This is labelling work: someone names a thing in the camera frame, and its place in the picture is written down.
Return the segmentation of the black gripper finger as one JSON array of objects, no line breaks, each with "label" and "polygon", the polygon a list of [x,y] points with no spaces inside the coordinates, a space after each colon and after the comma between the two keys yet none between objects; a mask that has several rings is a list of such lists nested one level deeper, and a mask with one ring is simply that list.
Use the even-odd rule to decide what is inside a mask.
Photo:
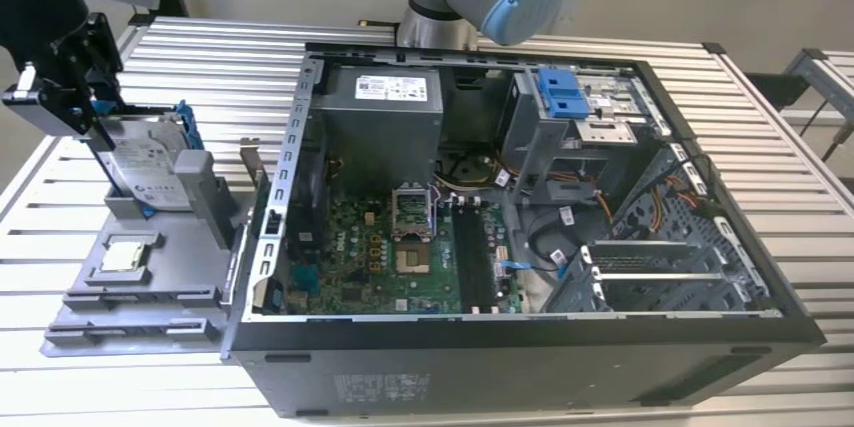
[{"label": "black gripper finger", "polygon": [[122,57],[107,17],[100,12],[91,13],[87,18],[86,51],[91,60],[86,79],[96,99],[123,105],[118,80],[123,70]]},{"label": "black gripper finger", "polygon": [[40,129],[55,136],[83,139],[96,151],[114,151],[115,142],[102,118],[118,108],[115,102],[98,100],[86,75],[91,60],[80,53],[56,53],[51,75],[38,73],[36,100],[47,111]]}]

